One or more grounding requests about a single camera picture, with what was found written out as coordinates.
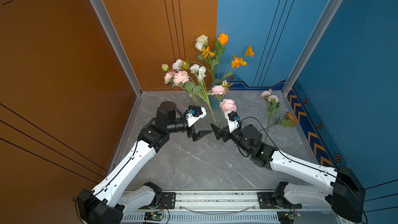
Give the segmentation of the clear ribbed glass vase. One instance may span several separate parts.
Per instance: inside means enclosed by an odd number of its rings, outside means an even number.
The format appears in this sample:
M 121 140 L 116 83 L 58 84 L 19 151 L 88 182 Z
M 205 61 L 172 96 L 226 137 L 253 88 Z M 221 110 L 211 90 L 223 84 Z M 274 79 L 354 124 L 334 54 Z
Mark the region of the clear ribbed glass vase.
M 220 149 L 224 145 L 224 142 L 223 142 L 222 138 L 217 139 L 217 132 L 215 131 L 215 128 L 221 130 L 224 128 L 224 124 L 223 123 L 220 123 L 220 124 L 211 123 L 210 127 L 212 129 L 212 134 L 210 135 L 210 138 L 209 138 L 209 145 L 213 149 Z

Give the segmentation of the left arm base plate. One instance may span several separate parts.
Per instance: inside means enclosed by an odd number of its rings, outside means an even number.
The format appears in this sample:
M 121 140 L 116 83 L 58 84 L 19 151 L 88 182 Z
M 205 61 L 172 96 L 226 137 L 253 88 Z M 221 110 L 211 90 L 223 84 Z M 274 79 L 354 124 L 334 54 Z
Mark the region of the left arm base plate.
M 155 200 L 149 206 L 141 207 L 140 210 L 162 209 L 164 207 L 163 204 L 165 204 L 165 207 L 170 210 L 175 208 L 175 203 L 176 203 L 176 192 L 162 192 L 159 200 Z

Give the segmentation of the orange poppy flower stem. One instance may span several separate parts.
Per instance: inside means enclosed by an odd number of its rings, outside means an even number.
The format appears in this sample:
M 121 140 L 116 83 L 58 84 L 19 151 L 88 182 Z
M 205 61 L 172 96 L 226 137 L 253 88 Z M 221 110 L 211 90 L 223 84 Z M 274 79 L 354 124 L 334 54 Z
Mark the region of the orange poppy flower stem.
M 247 57 L 250 57 L 250 58 L 252 58 L 252 57 L 254 57 L 255 56 L 255 53 L 254 53 L 254 51 L 253 51 L 253 49 L 252 49 L 252 47 L 251 46 L 249 46 L 248 48 L 247 48 L 247 50 L 245 50 L 244 51 L 244 54 L 243 54 L 243 56 L 242 57 L 239 57 L 239 56 L 233 56 L 233 58 L 231 59 L 231 61 L 230 61 L 230 63 L 229 63 L 229 68 L 226 70 L 226 72 L 223 74 L 223 77 L 222 77 L 222 79 L 221 80 L 226 80 L 227 78 L 229 78 L 230 76 L 232 76 L 233 75 L 233 73 L 234 73 L 234 71 L 237 69 L 237 68 L 240 68 L 240 67 L 242 67 L 242 66 L 247 66 L 247 62 L 244 60 L 244 58 L 247 58 Z

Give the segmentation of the white rosebud flower stem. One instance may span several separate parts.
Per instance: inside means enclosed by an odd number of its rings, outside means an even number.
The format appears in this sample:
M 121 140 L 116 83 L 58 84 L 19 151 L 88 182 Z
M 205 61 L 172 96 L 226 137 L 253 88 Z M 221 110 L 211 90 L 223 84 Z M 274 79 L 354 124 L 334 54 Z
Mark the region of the white rosebud flower stem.
M 214 56 L 211 54 L 211 52 L 213 50 L 211 50 L 211 48 L 208 46 L 208 44 L 206 42 L 203 42 L 200 40 L 198 40 L 196 42 L 195 47 L 198 50 L 198 52 L 200 53 L 198 55 L 198 58 L 206 64 L 207 70 L 210 72 L 211 79 L 213 82 L 213 74 L 212 74 L 212 69 L 211 69 L 211 57 Z

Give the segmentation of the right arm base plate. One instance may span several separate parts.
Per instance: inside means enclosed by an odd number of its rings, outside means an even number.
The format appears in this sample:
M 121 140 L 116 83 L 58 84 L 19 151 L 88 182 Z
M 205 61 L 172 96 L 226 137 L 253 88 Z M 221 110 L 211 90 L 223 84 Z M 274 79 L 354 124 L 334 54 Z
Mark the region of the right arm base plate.
M 292 204 L 284 196 L 277 195 L 274 197 L 273 192 L 257 193 L 260 209 L 301 209 L 302 204 Z

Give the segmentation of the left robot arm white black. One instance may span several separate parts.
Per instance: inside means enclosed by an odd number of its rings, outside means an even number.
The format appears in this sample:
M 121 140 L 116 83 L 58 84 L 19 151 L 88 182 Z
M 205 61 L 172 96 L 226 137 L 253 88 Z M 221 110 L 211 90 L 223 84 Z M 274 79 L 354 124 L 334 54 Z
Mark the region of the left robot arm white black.
M 142 207 L 161 207 L 162 189 L 152 182 L 129 194 L 125 190 L 144 165 L 169 141 L 171 134 L 185 132 L 195 142 L 210 134 L 209 130 L 197 132 L 194 128 L 194 124 L 206 115 L 206 109 L 200 106 L 190 105 L 182 113 L 174 102 L 162 102 L 156 116 L 143 127 L 122 161 L 92 190 L 84 189 L 73 199 L 80 222 L 119 224 L 125 212 Z

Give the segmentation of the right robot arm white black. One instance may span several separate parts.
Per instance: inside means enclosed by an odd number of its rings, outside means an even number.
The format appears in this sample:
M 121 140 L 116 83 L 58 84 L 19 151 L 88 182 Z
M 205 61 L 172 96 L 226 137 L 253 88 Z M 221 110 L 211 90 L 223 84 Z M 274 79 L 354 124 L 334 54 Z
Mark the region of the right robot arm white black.
M 280 182 L 274 191 L 276 205 L 294 208 L 300 204 L 328 207 L 340 217 L 360 223 L 365 219 L 365 188 L 346 166 L 340 168 L 320 166 L 293 157 L 274 146 L 262 141 L 262 133 L 253 125 L 237 127 L 231 131 L 228 127 L 211 128 L 217 140 L 229 140 L 238 147 L 238 151 L 258 167 L 283 172 L 310 184 L 301 189 L 292 183 Z

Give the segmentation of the orange rose flower stem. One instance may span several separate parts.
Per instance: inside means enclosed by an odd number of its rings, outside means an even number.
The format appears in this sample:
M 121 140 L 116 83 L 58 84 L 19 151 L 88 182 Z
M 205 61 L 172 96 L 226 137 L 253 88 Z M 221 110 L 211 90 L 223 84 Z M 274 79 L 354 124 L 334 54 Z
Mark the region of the orange rose flower stem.
M 220 65 L 221 56 L 225 52 L 225 46 L 229 41 L 229 36 L 225 33 L 219 34 L 216 43 L 215 49 L 211 52 L 211 69 L 213 74 L 213 81 L 217 79 L 218 72 L 216 72 L 215 67 Z

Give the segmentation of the white cream rose stem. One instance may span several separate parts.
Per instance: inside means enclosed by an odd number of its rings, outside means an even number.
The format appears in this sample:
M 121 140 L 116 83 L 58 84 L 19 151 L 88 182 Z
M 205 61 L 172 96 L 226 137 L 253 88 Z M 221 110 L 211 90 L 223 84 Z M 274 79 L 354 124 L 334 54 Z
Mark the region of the white cream rose stem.
M 203 41 L 203 42 L 206 42 L 206 43 L 208 44 L 208 46 L 210 47 L 209 42 L 208 42 L 208 36 L 206 36 L 206 35 L 200 35 L 199 37 L 197 37 L 197 38 L 195 39 L 195 42 L 197 42 L 198 40 Z

